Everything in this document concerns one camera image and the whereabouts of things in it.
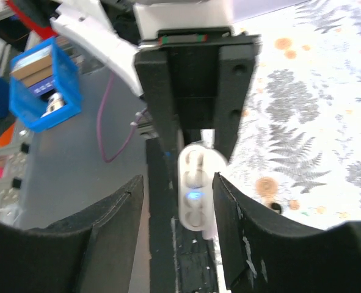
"table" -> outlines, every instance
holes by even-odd
[[[231,180],[315,228],[361,220],[361,1],[310,1],[235,29],[262,49]]]
[[[0,194],[0,221],[24,230],[44,228],[110,195],[134,175],[147,177],[142,137],[134,136],[113,163],[101,160],[96,115],[108,77],[107,69],[81,76],[82,113],[61,125],[30,138],[18,122],[14,141],[31,140],[30,153],[26,158],[9,161],[6,174],[24,179],[19,192],[7,190]],[[123,144],[129,123],[143,106],[117,78],[103,115],[104,145],[109,154]],[[146,190],[130,293],[149,288]]]

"orange dot pattern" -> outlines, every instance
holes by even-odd
[[[300,208],[300,204],[299,204],[298,200],[289,201],[289,208],[294,211],[297,211]]]
[[[347,212],[340,212],[339,218],[341,219],[347,219],[349,217],[349,214]]]
[[[293,50],[287,50],[285,52],[285,57],[287,59],[295,59],[297,57],[297,53],[295,51],[293,51]]]
[[[317,212],[318,214],[323,214],[323,213],[326,212],[326,208],[325,208],[324,206],[318,206],[318,207],[316,208],[316,212]]]
[[[247,117],[248,115],[249,115],[249,110],[248,110],[248,109],[244,109],[244,110],[242,111],[241,116],[242,116],[242,117]]]
[[[278,50],[287,50],[291,47],[293,41],[289,38],[279,38],[275,41],[275,47]]]
[[[258,179],[255,187],[257,193],[265,198],[274,198],[278,191],[278,183],[270,177]]]

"white plastic object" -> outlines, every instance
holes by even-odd
[[[226,166],[223,155],[201,144],[188,145],[178,158],[179,219],[185,228],[203,231],[205,239],[217,234],[213,178]]]
[[[60,93],[54,93],[48,99],[48,106],[46,108],[46,112],[42,115],[42,117],[47,116],[50,113],[62,108],[65,106],[65,102],[62,99],[62,95]]]
[[[59,35],[80,45],[117,73],[136,96],[143,94],[134,68],[134,55],[138,52],[134,45],[118,37],[95,18],[70,6],[61,4],[57,13],[59,16],[50,19],[50,23]]]
[[[154,40],[161,29],[189,29],[232,26],[232,0],[133,5],[143,40]]]
[[[96,19],[103,27],[105,27],[109,31],[113,31],[109,18],[104,11],[103,6],[101,5],[100,0],[53,0],[54,2],[58,2],[64,5],[68,5],[69,7],[78,10],[82,17],[87,18],[91,16]]]

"orange object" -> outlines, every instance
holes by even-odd
[[[15,130],[15,124],[12,124],[1,136],[0,136],[0,148],[10,144],[12,140],[13,131]]]

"purple wire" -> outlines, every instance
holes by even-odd
[[[137,129],[137,125],[132,125],[129,136],[127,137],[127,139],[125,140],[123,145],[113,155],[113,157],[110,157],[108,159],[107,156],[106,156],[106,152],[104,150],[104,146],[103,146],[103,136],[101,134],[101,118],[103,116],[104,106],[106,105],[109,93],[110,93],[111,88],[112,88],[112,86],[114,84],[114,80],[115,80],[115,74],[113,72],[111,72],[109,80],[108,80],[108,84],[107,84],[107,87],[106,87],[106,91],[104,92],[103,98],[102,98],[101,103],[100,103],[99,111],[97,113],[97,120],[96,120],[96,134],[97,134],[97,141],[98,141],[98,144],[99,144],[99,150],[100,150],[101,157],[103,158],[103,161],[105,161],[106,163],[111,163],[113,160],[115,160],[122,153],[122,151],[129,144],[131,138],[133,137],[133,135],[134,135],[134,133],[136,132],[136,129]],[[146,113],[146,111],[147,111],[146,108],[141,111],[141,115],[139,115],[137,117],[136,121],[135,121],[136,124],[138,124],[138,122],[140,122],[141,118]]]

